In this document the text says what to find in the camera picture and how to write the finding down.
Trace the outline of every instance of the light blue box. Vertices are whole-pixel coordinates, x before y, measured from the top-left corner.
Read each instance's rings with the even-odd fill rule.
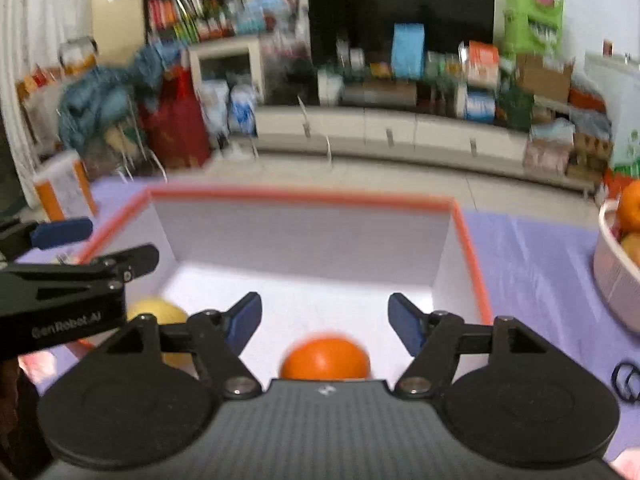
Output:
[[[396,23],[391,50],[391,69],[395,77],[422,79],[424,67],[424,25]]]

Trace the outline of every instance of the gray ribbed surface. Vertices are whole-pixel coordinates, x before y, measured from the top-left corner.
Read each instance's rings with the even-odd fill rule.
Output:
[[[383,383],[275,381],[258,399],[226,403],[191,447],[131,472],[57,463],[46,480],[608,480],[603,462],[551,471],[489,462],[457,443],[424,402],[402,402]]]

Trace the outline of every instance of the white curtain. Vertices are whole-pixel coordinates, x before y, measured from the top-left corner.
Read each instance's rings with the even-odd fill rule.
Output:
[[[27,202],[37,205],[32,177],[37,158],[24,124],[15,84],[58,63],[60,45],[91,34],[91,0],[0,0],[0,105]]]

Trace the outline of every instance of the black tv screen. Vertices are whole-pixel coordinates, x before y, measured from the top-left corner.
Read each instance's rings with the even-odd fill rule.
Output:
[[[425,50],[458,52],[461,42],[492,43],[494,0],[309,0],[314,64],[334,62],[347,38],[367,63],[389,62],[396,23],[421,23]]]

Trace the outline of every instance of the black circular disc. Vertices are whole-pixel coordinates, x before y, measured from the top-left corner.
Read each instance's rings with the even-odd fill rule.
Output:
[[[92,469],[157,462],[188,446],[206,427],[212,402],[188,374],[138,354],[76,367],[46,392],[38,419],[49,447]]]
[[[604,453],[618,406],[595,378],[509,376],[475,370],[444,395],[447,425],[483,456],[527,468],[569,465]]]

